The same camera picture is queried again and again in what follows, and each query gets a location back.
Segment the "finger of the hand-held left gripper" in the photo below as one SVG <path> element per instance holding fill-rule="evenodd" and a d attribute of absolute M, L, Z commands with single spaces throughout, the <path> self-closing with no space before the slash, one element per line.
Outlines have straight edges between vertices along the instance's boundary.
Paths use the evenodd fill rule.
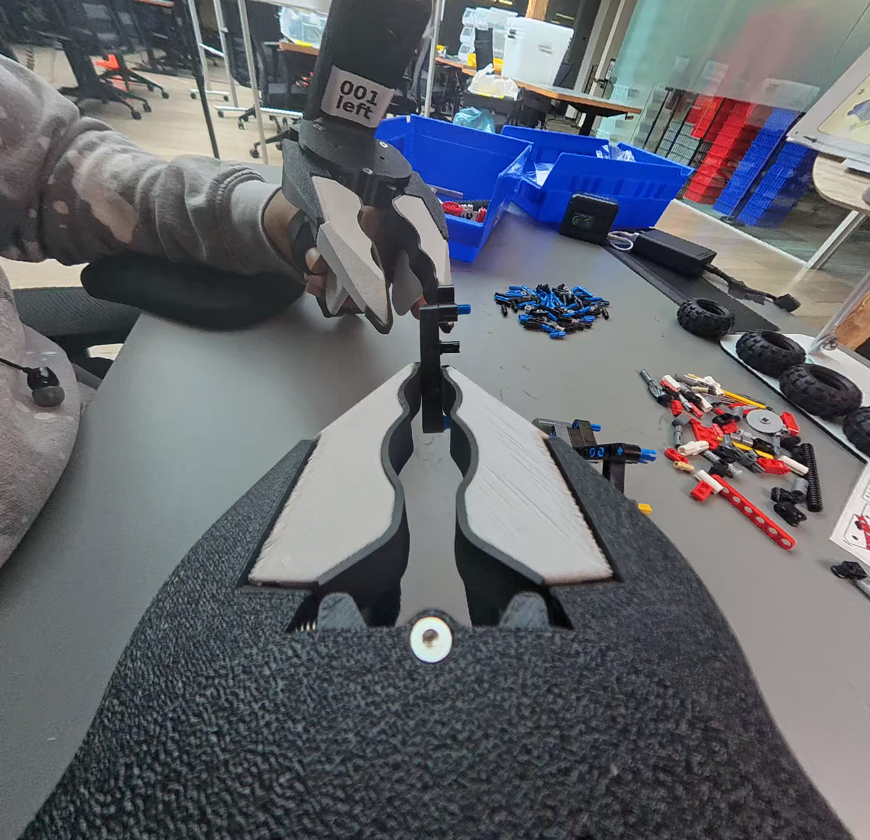
<path fill-rule="evenodd" d="M 393 309 L 409 312 L 425 299 L 438 301 L 439 288 L 451 286 L 448 240 L 424 200 L 400 195 L 393 199 L 397 250 L 393 269 Z"/>
<path fill-rule="evenodd" d="M 393 317 L 385 273 L 360 223 L 361 200 L 321 175 L 313 176 L 312 186 L 321 212 L 317 248 L 328 268 L 321 301 L 324 315 L 338 316 L 350 300 L 378 332 L 388 334 Z"/>

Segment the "black grey toy brick assembly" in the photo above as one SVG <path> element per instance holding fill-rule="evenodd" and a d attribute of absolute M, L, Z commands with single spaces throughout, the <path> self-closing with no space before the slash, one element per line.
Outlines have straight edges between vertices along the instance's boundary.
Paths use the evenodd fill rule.
<path fill-rule="evenodd" d="M 601 426 L 585 420 L 560 421 L 535 418 L 532 424 L 550 438 L 567 443 L 583 459 L 602 466 L 602 476 L 616 489 L 625 491 L 628 465 L 654 463 L 657 452 L 631 443 L 601 443 L 596 433 Z"/>

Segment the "black toy brick beam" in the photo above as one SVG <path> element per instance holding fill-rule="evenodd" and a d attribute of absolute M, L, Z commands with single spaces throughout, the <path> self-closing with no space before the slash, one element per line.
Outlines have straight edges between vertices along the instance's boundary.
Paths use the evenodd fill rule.
<path fill-rule="evenodd" d="M 470 314 L 469 304 L 455 300 L 451 285 L 439 286 L 434 303 L 419 311 L 419 385 L 422 430 L 428 434 L 441 433 L 449 425 L 444 405 L 442 356 L 457 355 L 458 341 L 447 341 L 441 334 L 451 333 L 454 324 Z"/>

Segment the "grey desk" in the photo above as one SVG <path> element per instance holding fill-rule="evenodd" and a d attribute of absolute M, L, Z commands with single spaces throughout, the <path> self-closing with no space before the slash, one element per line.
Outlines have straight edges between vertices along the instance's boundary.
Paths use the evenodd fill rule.
<path fill-rule="evenodd" d="M 605 441 L 658 449 L 669 413 L 638 376 L 712 376 L 770 393 L 602 249 L 504 215 L 472 264 L 456 262 L 450 362 L 526 419 L 585 418 Z M 502 316 L 496 291 L 582 286 L 610 320 L 560 341 Z M 2 838 L 17 838 L 80 746 L 153 596 L 189 549 L 300 440 L 419 355 L 418 324 L 378 334 L 301 299 L 257 328 L 213 333 L 139 318 L 82 418 L 69 467 L 2 568 Z M 829 568 L 829 540 L 861 462 L 812 424 L 825 508 L 777 549 L 720 499 L 688 497 L 667 462 L 634 466 L 629 496 L 703 579 L 769 710 L 842 821 L 868 838 L 868 600 Z"/>

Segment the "person's left hand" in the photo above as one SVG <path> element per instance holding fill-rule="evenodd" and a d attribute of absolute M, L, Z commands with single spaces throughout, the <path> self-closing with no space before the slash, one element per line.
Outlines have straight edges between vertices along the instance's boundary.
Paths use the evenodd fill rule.
<path fill-rule="evenodd" d="M 277 189 L 262 215 L 264 232 L 283 264 L 282 271 L 297 285 L 321 300 L 328 270 L 307 216 Z"/>

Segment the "black office chair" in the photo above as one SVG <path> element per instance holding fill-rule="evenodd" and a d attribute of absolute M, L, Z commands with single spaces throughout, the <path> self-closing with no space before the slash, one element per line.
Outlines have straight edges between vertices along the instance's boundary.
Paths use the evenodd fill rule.
<path fill-rule="evenodd" d="M 168 99 L 164 87 L 132 69 L 127 57 L 144 45 L 132 0 L 64 0 L 61 48 L 74 79 L 60 93 L 77 106 L 118 103 L 134 120 L 151 112 L 149 99 L 133 86 Z"/>
<path fill-rule="evenodd" d="M 251 80 L 243 28 L 235 0 L 220 0 L 227 33 L 228 64 L 233 80 L 256 90 L 260 112 L 279 132 L 266 140 L 275 144 L 296 131 L 307 104 L 317 48 L 286 40 L 280 31 L 277 6 L 246 0 L 248 30 L 255 69 Z"/>

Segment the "stack of clear containers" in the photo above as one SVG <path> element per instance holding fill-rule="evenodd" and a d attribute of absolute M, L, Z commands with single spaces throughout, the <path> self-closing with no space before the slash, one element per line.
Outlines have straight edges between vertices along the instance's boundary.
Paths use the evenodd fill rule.
<path fill-rule="evenodd" d="M 493 55 L 502 59 L 505 50 L 506 24 L 508 19 L 514 17 L 517 17 L 517 13 L 502 8 L 465 8 L 459 36 L 458 59 L 466 64 L 471 63 L 475 41 L 479 34 L 486 30 L 492 32 Z"/>

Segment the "wooden table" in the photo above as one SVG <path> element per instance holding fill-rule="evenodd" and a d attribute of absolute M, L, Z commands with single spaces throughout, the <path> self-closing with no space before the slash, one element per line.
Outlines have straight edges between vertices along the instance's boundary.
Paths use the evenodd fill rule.
<path fill-rule="evenodd" d="M 554 107 L 568 106 L 576 110 L 578 116 L 575 123 L 579 133 L 589 136 L 593 133 L 597 118 L 625 117 L 630 120 L 643 112 L 641 107 L 583 95 L 572 89 L 521 80 L 515 81 L 518 88 L 516 99 L 473 94 L 467 89 L 470 79 L 475 74 L 473 68 L 456 59 L 443 56 L 436 57 L 436 64 L 463 75 L 464 78 L 459 81 L 458 108 L 471 106 L 490 111 L 498 131 L 506 125 L 522 121 L 523 113 L 527 116 L 534 115 L 535 124 L 540 126 Z"/>

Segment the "long red holed beam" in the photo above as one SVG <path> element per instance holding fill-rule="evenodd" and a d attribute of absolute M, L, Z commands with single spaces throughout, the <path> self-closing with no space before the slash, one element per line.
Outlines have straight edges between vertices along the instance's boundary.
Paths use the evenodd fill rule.
<path fill-rule="evenodd" d="M 724 478 L 714 477 L 703 470 L 692 473 L 692 478 L 695 481 L 695 485 L 690 491 L 689 496 L 695 502 L 703 504 L 711 498 L 720 498 L 732 509 L 740 513 L 742 517 L 751 522 L 769 541 L 775 543 L 782 550 L 794 550 L 796 546 L 794 538 L 786 530 L 780 528 L 760 508 L 750 502 L 747 497 L 742 495 Z"/>

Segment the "black toy connector piece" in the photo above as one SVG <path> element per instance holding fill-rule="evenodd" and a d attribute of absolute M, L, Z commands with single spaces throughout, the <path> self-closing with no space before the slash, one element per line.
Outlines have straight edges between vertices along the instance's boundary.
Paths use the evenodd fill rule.
<path fill-rule="evenodd" d="M 800 508 L 806 501 L 803 490 L 774 487 L 770 498 L 774 513 L 790 526 L 797 527 L 807 520 L 807 514 Z"/>

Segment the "black toy coil spring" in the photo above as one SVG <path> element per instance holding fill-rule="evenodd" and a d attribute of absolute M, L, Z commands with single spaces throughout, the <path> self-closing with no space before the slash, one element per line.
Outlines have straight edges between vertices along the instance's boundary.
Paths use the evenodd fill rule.
<path fill-rule="evenodd" d="M 821 492 L 821 481 L 818 469 L 817 456 L 814 446 L 811 443 L 801 443 L 798 450 L 800 459 L 807 467 L 807 509 L 813 513 L 821 513 L 824 510 L 824 504 Z"/>

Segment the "stack of red crates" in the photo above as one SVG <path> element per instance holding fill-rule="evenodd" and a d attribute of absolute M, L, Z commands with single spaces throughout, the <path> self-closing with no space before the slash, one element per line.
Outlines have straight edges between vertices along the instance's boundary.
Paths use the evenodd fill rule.
<path fill-rule="evenodd" d="M 751 102 L 721 96 L 702 95 L 696 101 L 688 120 L 691 137 L 700 144 L 689 164 L 693 176 L 686 183 L 684 200 L 712 205 L 720 197 L 756 137 L 756 108 Z"/>

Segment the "sticker sheet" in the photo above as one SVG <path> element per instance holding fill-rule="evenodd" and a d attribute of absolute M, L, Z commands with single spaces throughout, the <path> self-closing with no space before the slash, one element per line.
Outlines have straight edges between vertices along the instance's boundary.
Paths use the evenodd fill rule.
<path fill-rule="evenodd" d="M 869 571 L 869 465 L 865 465 L 852 490 L 842 503 L 830 541 L 843 549 Z"/>

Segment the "white plastic sheet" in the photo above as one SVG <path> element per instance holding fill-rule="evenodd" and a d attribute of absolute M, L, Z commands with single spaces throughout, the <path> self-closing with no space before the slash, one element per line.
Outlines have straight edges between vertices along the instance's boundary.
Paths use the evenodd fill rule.
<path fill-rule="evenodd" d="M 776 395 L 779 395 L 779 384 L 775 378 L 768 377 L 759 370 L 748 367 L 748 365 L 737 356 L 736 343 L 739 338 L 740 334 L 725 335 L 720 340 L 721 349 L 729 356 L 732 356 L 738 364 L 748 368 L 748 370 L 756 378 L 761 380 L 767 388 L 773 390 Z M 862 392 L 862 405 L 865 407 L 869 405 L 869 367 L 866 361 L 862 360 L 861 357 L 855 355 L 852 351 L 840 348 L 834 350 L 823 349 L 819 352 L 808 351 L 807 354 L 808 363 L 832 369 L 855 383 Z M 805 411 L 798 406 L 793 406 L 792 411 L 797 411 L 800 418 L 806 421 L 812 421 L 833 440 L 840 443 L 845 449 L 858 456 L 865 463 L 868 463 L 868 454 L 863 453 L 846 438 L 842 428 L 841 418 L 829 420 L 817 415 L 811 415 L 808 411 Z"/>

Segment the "round pale table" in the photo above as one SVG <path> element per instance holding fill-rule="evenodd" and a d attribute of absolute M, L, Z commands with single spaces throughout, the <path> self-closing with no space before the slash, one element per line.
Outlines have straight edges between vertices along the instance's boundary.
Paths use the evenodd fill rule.
<path fill-rule="evenodd" d="M 813 164 L 812 179 L 816 192 L 848 214 L 810 259 L 808 267 L 811 270 L 824 269 L 832 256 L 868 221 L 868 173 L 851 169 L 846 164 L 846 160 L 821 152 Z"/>

